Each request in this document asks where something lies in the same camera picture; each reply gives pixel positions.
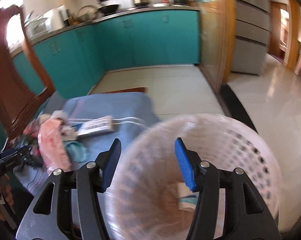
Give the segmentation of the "left hand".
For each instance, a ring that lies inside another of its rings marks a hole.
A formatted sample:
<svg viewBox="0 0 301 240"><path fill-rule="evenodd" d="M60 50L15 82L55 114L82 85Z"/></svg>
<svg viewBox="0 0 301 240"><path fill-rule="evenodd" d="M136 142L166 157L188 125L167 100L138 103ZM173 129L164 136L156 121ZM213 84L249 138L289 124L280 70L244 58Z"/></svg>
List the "left hand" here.
<svg viewBox="0 0 301 240"><path fill-rule="evenodd" d="M9 176L8 175L4 175L3 178L5 179L5 187L4 189L2 190L1 187L0 187L0 201L2 199L5 200L5 202L9 205L9 206L13 206L14 204L14 201L13 201L13 197L12 197L12 193L11 193L11 187L10 185L8 184L9 182ZM0 220L5 222L6 219L3 215L3 213L0 211Z"/></svg>

